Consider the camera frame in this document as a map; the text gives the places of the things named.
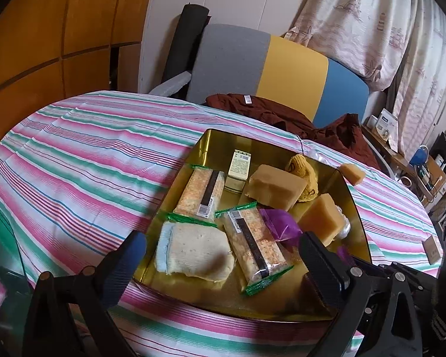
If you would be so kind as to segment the wooden side table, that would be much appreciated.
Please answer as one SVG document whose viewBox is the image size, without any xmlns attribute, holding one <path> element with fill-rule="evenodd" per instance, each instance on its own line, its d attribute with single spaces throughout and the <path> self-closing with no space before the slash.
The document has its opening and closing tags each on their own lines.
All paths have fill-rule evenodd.
<svg viewBox="0 0 446 357">
<path fill-rule="evenodd" d="M 435 164 L 433 157 L 428 156 L 425 163 L 427 174 L 420 176 L 416 168 L 365 125 L 362 125 L 362 134 L 383 172 L 411 190 L 427 211 L 433 209 L 446 194 L 446 174 Z"/>
</svg>

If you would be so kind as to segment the grey yellow blue headboard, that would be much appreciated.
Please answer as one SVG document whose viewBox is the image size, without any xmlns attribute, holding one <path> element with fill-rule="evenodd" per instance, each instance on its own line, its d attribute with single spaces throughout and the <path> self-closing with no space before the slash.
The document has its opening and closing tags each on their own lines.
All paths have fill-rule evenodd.
<svg viewBox="0 0 446 357">
<path fill-rule="evenodd" d="M 205 27 L 187 101 L 238 93 L 297 110 L 316 127 L 345 114 L 363 116 L 369 89 L 340 63 L 303 45 L 247 27 Z"/>
</svg>

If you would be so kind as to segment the gold metal tray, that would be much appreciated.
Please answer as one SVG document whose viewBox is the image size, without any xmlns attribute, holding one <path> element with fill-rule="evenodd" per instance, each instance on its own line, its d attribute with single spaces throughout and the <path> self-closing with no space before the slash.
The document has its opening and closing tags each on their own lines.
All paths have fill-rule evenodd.
<svg viewBox="0 0 446 357">
<path fill-rule="evenodd" d="M 271 165 L 285 169 L 289 159 L 296 154 L 295 151 L 270 143 L 208 129 L 193 148 L 183 155 L 183 166 L 149 225 L 146 233 L 146 254 L 134 273 L 135 281 L 163 296 L 181 300 L 213 313 L 276 322 L 311 322 L 332 319 L 335 310 L 328 310 L 318 299 L 311 280 L 304 276 L 307 268 L 296 249 L 281 248 L 283 254 L 289 256 L 287 259 L 293 264 L 292 270 L 252 297 L 243 292 L 246 281 L 238 262 L 228 279 L 218 284 L 183 274 L 165 275 L 155 270 L 155 249 L 161 227 L 167 213 L 173 211 L 180 199 L 191 176 L 191 165 L 203 165 L 227 173 L 235 149 L 250 152 L 250 175 L 258 168 L 258 165 Z M 371 263 L 367 237 L 359 212 L 345 178 L 337 170 L 338 165 L 334 168 L 309 157 L 307 161 L 317 173 L 320 192 L 328 193 L 350 220 L 351 230 L 348 236 L 342 241 L 335 239 L 328 246 L 328 250 L 336 252 L 340 246 L 344 246 L 352 256 Z"/>
</svg>

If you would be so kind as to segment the white blue product box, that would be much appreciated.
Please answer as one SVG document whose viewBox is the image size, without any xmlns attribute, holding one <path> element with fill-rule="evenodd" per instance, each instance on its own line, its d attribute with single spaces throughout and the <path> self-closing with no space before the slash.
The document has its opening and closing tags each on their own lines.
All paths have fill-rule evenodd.
<svg viewBox="0 0 446 357">
<path fill-rule="evenodd" d="M 397 149 L 398 119 L 387 109 L 383 109 L 377 119 L 375 132 L 383 141 L 388 142 L 392 150 Z"/>
</svg>

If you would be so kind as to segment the dark red garment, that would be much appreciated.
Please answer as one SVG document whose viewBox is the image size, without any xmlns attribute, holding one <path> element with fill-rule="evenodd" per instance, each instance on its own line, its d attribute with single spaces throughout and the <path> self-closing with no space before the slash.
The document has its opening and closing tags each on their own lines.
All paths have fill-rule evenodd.
<svg viewBox="0 0 446 357">
<path fill-rule="evenodd" d="M 206 98 L 205 106 L 256 119 L 380 169 L 376 156 L 362 135 L 356 114 L 345 114 L 326 126 L 317 127 L 299 111 L 256 96 L 251 96 L 250 102 L 246 102 L 242 94 L 217 93 Z"/>
</svg>

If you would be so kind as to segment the striped pink green bedspread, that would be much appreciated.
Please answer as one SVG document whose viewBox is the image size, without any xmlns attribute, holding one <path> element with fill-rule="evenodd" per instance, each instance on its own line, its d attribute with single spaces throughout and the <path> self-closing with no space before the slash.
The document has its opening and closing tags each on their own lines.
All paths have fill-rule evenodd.
<svg viewBox="0 0 446 357">
<path fill-rule="evenodd" d="M 50 104 L 0 142 L 0 211 L 26 275 L 69 275 L 98 264 L 133 229 L 145 230 L 207 129 L 240 134 L 337 167 L 348 157 L 260 121 L 145 94 L 97 91 Z M 130 284 L 112 310 L 146 356 L 303 356 L 317 341 L 302 325 L 211 314 Z"/>
</svg>

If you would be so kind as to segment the large tan sponge block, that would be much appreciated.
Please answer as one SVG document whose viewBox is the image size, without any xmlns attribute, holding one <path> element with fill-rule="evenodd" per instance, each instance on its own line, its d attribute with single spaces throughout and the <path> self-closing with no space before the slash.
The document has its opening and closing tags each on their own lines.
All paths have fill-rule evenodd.
<svg viewBox="0 0 446 357">
<path fill-rule="evenodd" d="M 250 176 L 243 194 L 263 206 L 289 211 L 304 192 L 308 182 L 270 165 L 259 165 Z"/>
</svg>

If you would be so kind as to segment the yellow knitted sock roll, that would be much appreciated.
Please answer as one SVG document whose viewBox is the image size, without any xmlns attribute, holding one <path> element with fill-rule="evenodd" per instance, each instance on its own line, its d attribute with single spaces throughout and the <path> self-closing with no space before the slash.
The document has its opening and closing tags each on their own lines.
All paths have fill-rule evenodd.
<svg viewBox="0 0 446 357">
<path fill-rule="evenodd" d="M 286 165 L 285 170 L 306 181 L 306 187 L 301 193 L 298 202 L 313 201 L 318 197 L 318 176 L 314 168 L 302 154 L 294 155 Z"/>
</svg>

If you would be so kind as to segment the black rolled mat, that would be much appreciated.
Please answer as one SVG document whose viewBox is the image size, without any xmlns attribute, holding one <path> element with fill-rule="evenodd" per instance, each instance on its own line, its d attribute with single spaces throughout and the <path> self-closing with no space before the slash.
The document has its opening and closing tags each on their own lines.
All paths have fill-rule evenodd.
<svg viewBox="0 0 446 357">
<path fill-rule="evenodd" d="M 162 82 L 185 71 L 191 72 L 203 31 L 210 18 L 207 7 L 192 3 L 183 7 L 163 69 Z"/>
</svg>

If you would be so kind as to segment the purple packet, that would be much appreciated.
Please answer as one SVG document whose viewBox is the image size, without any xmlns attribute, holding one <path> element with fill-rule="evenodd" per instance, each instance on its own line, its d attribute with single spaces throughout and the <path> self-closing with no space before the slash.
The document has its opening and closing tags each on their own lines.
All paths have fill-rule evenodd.
<svg viewBox="0 0 446 357">
<path fill-rule="evenodd" d="M 259 213 L 276 242 L 297 247 L 303 234 L 295 219 L 283 209 L 260 208 Z"/>
<path fill-rule="evenodd" d="M 345 246 L 340 246 L 337 249 L 337 256 L 347 267 L 354 267 L 355 262 Z"/>
</svg>

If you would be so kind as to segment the small green carton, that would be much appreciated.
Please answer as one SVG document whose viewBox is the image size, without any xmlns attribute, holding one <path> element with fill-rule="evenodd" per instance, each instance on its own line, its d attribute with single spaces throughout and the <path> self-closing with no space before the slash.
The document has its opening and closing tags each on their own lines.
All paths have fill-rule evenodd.
<svg viewBox="0 0 446 357">
<path fill-rule="evenodd" d="M 225 179 L 225 187 L 233 192 L 241 192 L 249 177 L 251 154 L 235 149 Z"/>
</svg>

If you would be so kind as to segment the cracker pack green wrapper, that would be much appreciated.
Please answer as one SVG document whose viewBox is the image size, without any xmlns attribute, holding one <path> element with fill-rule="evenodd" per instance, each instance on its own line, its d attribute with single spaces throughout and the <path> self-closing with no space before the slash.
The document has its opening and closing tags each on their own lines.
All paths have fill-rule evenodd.
<svg viewBox="0 0 446 357">
<path fill-rule="evenodd" d="M 191 169 L 173 213 L 213 224 L 224 190 L 224 173 L 201 165 Z"/>
</svg>

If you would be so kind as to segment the small tan sponge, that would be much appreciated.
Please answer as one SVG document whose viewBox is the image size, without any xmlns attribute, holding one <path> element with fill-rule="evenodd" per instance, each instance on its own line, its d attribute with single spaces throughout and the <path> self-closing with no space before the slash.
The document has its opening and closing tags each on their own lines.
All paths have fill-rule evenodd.
<svg viewBox="0 0 446 357">
<path fill-rule="evenodd" d="M 361 184 L 366 177 L 366 173 L 357 165 L 343 164 L 338 167 L 338 170 L 353 186 Z"/>
</svg>

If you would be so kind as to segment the green plastic bin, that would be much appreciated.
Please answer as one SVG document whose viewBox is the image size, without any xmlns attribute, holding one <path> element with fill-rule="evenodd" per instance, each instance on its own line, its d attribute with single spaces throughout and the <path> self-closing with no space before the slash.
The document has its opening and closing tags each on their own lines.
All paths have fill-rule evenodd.
<svg viewBox="0 0 446 357">
<path fill-rule="evenodd" d="M 20 356 L 30 291 L 17 240 L 0 211 L 0 356 Z"/>
</svg>

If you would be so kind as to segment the tall tan sponge block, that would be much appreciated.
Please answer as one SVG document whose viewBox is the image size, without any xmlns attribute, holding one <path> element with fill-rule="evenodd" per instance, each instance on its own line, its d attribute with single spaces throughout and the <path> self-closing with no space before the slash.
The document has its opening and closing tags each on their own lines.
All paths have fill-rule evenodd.
<svg viewBox="0 0 446 357">
<path fill-rule="evenodd" d="M 303 232 L 312 231 L 325 247 L 337 235 L 336 204 L 333 198 L 324 193 L 316 198 L 300 217 L 298 225 Z"/>
</svg>

